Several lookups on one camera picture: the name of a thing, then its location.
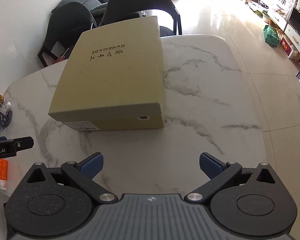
black chair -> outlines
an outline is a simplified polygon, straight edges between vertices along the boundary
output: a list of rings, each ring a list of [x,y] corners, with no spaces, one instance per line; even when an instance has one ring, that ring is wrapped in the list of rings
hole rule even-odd
[[[161,37],[177,35],[177,25],[179,35],[182,35],[180,14],[171,0],[109,0],[100,25],[119,22],[131,13],[152,9],[166,11],[173,18],[173,31],[160,26]]]
[[[45,52],[49,57],[57,60],[58,57],[51,51],[59,41],[65,49],[73,49],[81,33],[96,28],[97,24],[90,11],[78,2],[69,2],[56,9],[50,17],[47,34],[38,57],[44,67],[48,64],[42,54]]]

chair seat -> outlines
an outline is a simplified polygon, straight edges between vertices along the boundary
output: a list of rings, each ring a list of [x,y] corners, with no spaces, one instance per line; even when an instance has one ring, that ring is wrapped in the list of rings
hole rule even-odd
[[[167,27],[159,26],[160,29],[160,37],[166,37],[166,36],[174,36],[174,32],[170,30]]]

marble table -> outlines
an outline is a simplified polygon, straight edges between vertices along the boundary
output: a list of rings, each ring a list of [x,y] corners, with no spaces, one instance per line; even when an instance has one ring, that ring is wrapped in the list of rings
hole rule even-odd
[[[244,167],[266,161],[262,131],[241,70],[228,44],[213,35],[162,38],[165,128],[74,131],[48,116],[66,64],[39,70],[6,90],[13,119],[7,138],[32,136],[34,147],[9,158],[11,195],[34,162],[49,167],[101,152],[104,168],[94,180],[117,194],[181,193],[207,182],[199,156],[208,152]]]

green bag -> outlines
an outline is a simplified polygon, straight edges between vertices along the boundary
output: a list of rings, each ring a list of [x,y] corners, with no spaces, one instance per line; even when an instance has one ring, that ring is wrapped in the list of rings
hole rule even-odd
[[[279,37],[275,28],[266,25],[263,29],[263,36],[265,37],[266,43],[271,47],[276,47],[279,43]]]

white barcode label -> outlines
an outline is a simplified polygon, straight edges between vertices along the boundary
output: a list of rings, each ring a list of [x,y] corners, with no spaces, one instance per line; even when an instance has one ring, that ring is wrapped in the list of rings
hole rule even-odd
[[[100,130],[93,123],[89,121],[79,121],[79,122],[64,122],[65,125],[69,126],[76,131],[97,131]]]

